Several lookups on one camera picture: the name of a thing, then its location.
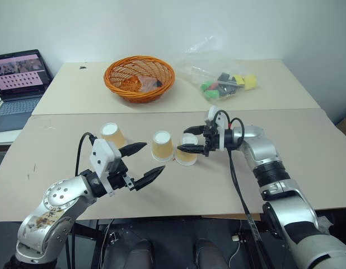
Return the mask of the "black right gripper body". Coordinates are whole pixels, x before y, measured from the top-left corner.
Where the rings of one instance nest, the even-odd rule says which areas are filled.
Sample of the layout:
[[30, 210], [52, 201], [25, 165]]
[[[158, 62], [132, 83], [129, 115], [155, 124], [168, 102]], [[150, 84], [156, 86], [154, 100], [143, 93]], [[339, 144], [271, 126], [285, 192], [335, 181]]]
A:
[[208, 157], [209, 153], [219, 149], [219, 133], [216, 123], [206, 124], [204, 126], [203, 137], [205, 138], [204, 156]]

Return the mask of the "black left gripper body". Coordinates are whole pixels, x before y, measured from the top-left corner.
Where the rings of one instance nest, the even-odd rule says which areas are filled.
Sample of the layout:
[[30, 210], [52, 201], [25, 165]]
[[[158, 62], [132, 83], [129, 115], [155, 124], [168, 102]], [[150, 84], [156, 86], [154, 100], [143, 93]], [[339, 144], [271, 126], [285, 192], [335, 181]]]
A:
[[117, 160], [110, 163], [108, 172], [109, 174], [107, 179], [113, 190], [124, 187], [127, 187], [130, 190], [135, 189], [134, 179], [127, 174], [128, 168], [124, 164], [123, 160]]

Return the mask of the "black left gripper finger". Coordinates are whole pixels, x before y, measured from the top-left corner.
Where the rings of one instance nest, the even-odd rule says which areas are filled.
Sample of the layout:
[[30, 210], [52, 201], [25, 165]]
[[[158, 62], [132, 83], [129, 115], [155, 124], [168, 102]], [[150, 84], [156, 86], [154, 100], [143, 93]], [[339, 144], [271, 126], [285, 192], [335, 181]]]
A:
[[123, 146], [119, 149], [121, 156], [131, 156], [138, 151], [140, 151], [142, 148], [144, 148], [147, 145], [146, 142], [136, 142], [136, 143], [131, 143], [129, 145]]
[[150, 171], [144, 173], [143, 177], [134, 182], [134, 189], [136, 191], [144, 188], [145, 186], [151, 184], [164, 170], [165, 166], [159, 166]]

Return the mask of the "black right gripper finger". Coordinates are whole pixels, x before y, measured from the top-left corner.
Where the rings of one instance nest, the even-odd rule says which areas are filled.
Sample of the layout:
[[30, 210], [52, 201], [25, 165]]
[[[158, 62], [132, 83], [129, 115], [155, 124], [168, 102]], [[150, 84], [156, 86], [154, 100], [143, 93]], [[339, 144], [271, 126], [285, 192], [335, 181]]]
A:
[[205, 146], [186, 143], [178, 146], [177, 149], [189, 154], [204, 154]]
[[203, 134], [205, 126], [192, 126], [184, 130], [184, 133], [191, 133], [193, 135]]

